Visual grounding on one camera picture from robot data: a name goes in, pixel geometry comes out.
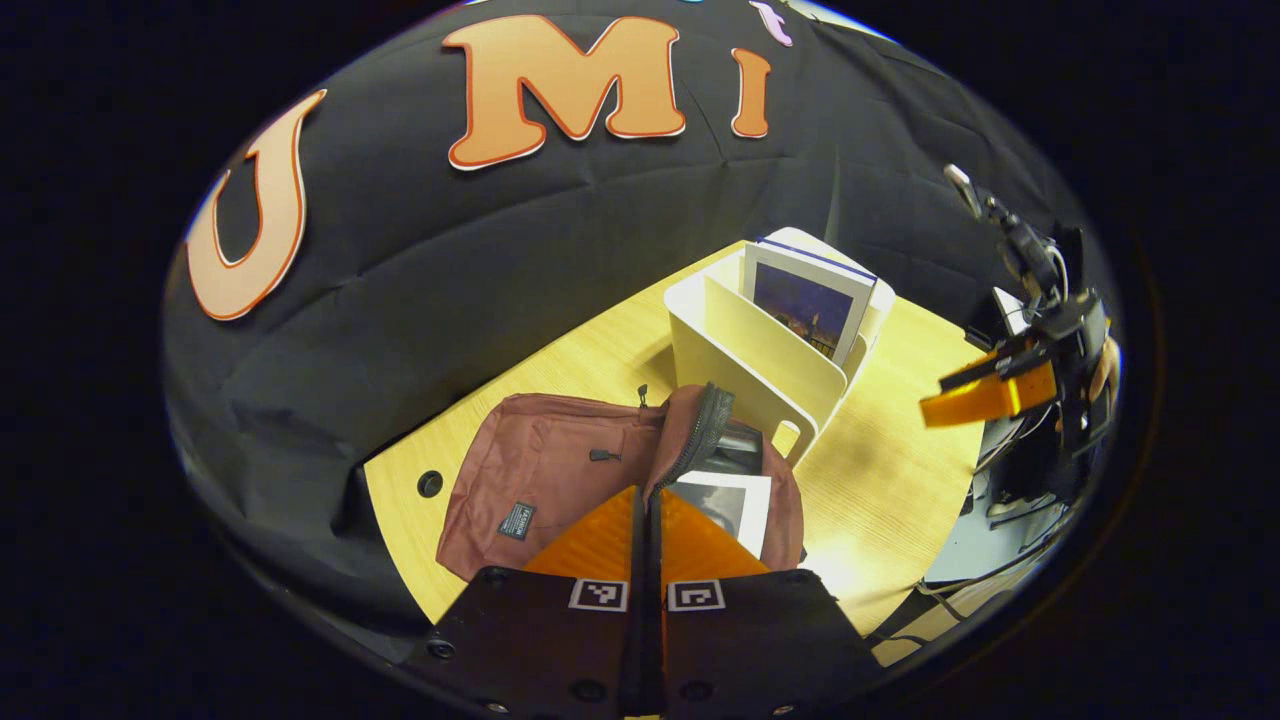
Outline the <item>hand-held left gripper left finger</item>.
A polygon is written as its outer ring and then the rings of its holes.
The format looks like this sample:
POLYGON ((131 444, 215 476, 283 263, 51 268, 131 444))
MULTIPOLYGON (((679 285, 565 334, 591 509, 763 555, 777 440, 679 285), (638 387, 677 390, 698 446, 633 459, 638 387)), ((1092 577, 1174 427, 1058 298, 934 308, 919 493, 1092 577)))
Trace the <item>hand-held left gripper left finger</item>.
POLYGON ((425 639, 425 679, 481 717, 623 717, 636 701, 637 489, 524 568, 476 573, 425 639))

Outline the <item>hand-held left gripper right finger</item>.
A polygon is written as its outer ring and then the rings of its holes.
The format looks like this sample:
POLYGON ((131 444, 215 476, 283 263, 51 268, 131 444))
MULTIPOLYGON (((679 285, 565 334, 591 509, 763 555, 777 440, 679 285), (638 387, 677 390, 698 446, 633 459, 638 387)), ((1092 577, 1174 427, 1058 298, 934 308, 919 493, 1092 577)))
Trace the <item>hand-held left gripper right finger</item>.
POLYGON ((667 717, 823 717, 883 666, 813 571, 772 571, 668 489, 650 500, 667 717))

